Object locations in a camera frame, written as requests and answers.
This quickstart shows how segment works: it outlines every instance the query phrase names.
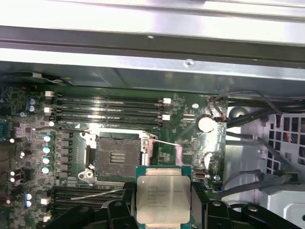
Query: metal frame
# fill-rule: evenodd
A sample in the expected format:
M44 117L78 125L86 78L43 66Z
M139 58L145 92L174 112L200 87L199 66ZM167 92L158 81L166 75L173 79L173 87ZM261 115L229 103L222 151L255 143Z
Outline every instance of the metal frame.
M304 45L303 3L2 1L0 25Z
M0 61L305 80L305 47L0 26L0 51Z

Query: electrolytic capacitor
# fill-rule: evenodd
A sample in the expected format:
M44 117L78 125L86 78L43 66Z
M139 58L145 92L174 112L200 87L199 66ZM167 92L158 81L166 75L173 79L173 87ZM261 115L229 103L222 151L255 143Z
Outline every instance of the electrolytic capacitor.
M43 159L42 159L42 162L44 163L44 164L49 164L51 161L53 160L53 158L51 157L51 156L46 156L46 157L44 157Z
M54 136L53 135L46 135L45 137L43 137L43 140L45 142L50 142L54 139Z
M26 116L27 116L27 115L26 115L24 112L20 112L20 114L19 114L19 115L20 115L20 117L21 117L21 118L24 118L24 117L26 117Z
M31 200L32 199L32 195L30 193L25 194L24 197L25 197L26 200Z
M42 173L48 174L52 170L51 166L45 166L41 169Z
M53 147L52 146L45 146L42 151L45 153L45 154L48 154L49 152L51 152L53 150Z
M29 208L30 206L32 206L32 202L27 200L24 205L25 205L26 208Z
M34 105L35 103L36 103L35 99L33 99L33 98L29 99L29 104L30 105Z
M34 107L33 105L30 105L30 106L29 106L29 111L30 111L30 112L34 112L34 111L35 111L35 107Z

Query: ram slot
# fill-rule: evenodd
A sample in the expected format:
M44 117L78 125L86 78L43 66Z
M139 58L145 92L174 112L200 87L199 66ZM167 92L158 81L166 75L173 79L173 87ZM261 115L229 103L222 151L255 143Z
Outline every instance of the ram slot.
M148 104L157 104L161 102L161 99L150 99L150 98L132 98L132 97L119 97L119 96L98 96L98 95L80 95L80 94L63 94L61 97L63 99L90 99L90 100L105 100L105 101L114 101L114 102L132 102L132 103L148 103Z
M105 109L123 109L123 110L130 110L130 111L162 111L163 106L145 106L144 104L136 105L128 105L128 104L109 104L109 103L92 103L90 102L83 102L83 101L57 101L55 103L58 106L64 107L83 107L83 108L105 108Z
M52 215L60 215L78 205L88 205L95 210L99 210L103 203L109 200L121 199L122 191L105 194L103 196L89 197L78 200L71 200L71 198L84 197L88 195L99 194L107 192L105 189L88 189L75 187L55 187L52 196Z
M105 125L140 125L143 127L162 127L162 121L155 122L143 122L143 121L130 121L130 120L111 120L111 119L101 119L101 118L88 118L88 117L75 117L75 116L56 116L55 121L63 122L80 122L80 123L99 123Z
M83 109L56 109L58 114L81 114L81 115L102 115L113 117L143 117L143 118L157 118L157 114L152 113L137 113L137 112L123 112L123 111L94 111Z

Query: cable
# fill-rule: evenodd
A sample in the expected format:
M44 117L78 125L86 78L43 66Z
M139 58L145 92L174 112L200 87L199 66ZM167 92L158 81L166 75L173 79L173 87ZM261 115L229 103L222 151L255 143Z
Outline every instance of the cable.
M236 186L233 188L230 188L226 191L219 192L218 195L220 198L240 193L240 192L245 192L253 189L260 189L264 187L269 187L269 186L278 186L287 183L291 179L291 175L285 174L280 177L274 178L274 179L268 179L268 180L262 180L262 181L256 181L253 183L245 184L245 185L240 185Z
M113 193L113 192L118 192L118 191L122 191L122 189L116 189L116 190L112 190L112 191L109 191L109 192L103 192L103 193L84 196L84 197L72 197L71 200L85 199L85 198L89 198L89 197L99 197L99 196L103 196L103 195Z
M276 107L305 107L304 102L296 102L296 101L290 101L290 102L273 102ZM266 104L264 101L243 101L243 102L229 102L228 107L232 106L248 106L248 107L261 107L261 108L268 108L269 105Z
M245 94L245 93L253 93L253 94L258 94L259 96L261 96L266 103L268 103L280 116L282 116L282 112L274 105L273 102L269 101L269 99L267 97L265 97L261 92L258 91L236 91L236 92L227 92L221 95L218 95L216 98L213 99L212 103L213 106L215 107L216 111L218 111L218 113L221 115L221 117L224 120L227 120L227 117L223 114L223 112L220 110L220 108L217 106L216 101L218 101L221 98L227 97L229 95L233 95L233 94Z
M244 135L244 134L236 134L236 133L232 133L232 132L229 132L227 131L227 135L228 136L232 136L232 137L238 137L238 138L242 138L242 139L246 139L246 140L249 140L249 141L254 141L254 142L258 142L258 143L261 143L263 144L267 149L268 151L274 156L275 160L277 160L278 162L280 162L283 166L286 167L287 171L294 171L295 169L291 166L291 164L286 161L282 156L281 154L273 149L272 146L270 146L266 141L264 141L262 138L260 137L257 137L256 139L253 138L253 135Z
M75 86L73 83L63 80L62 78L55 76L55 75L48 75L43 73L29 73L29 72L16 72L16 73L6 73L0 76L0 80L4 79L14 79L19 77L29 77L29 78L36 78L36 79L44 79L51 83L58 84L63 83L66 86Z
M255 170L247 170L247 171L239 171L237 173L234 173L232 175L229 176L229 178L223 183L222 186L222 190L225 190L225 186L233 179L243 175L243 174L255 174L255 176L259 179L259 180L263 180L264 177L262 177L262 174L264 175L264 173L259 170L259 169L255 169Z
M303 113L305 112L305 107L291 107L291 108L280 108L282 112L285 113ZM268 115L272 115L274 114L275 111L268 109L268 108L264 108L258 111L254 111L252 113L234 118L233 120L231 120L230 122L228 122L227 124L227 128L232 128L235 126L241 126L244 124L247 124L249 122L252 122L256 119L259 119L261 117L264 116L268 116Z

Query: cpu processor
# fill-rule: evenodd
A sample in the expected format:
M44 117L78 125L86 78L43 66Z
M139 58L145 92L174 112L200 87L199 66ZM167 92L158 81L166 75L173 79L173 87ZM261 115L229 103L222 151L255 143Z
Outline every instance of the cpu processor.
M141 228L189 226L190 173L190 167L137 167L136 219Z

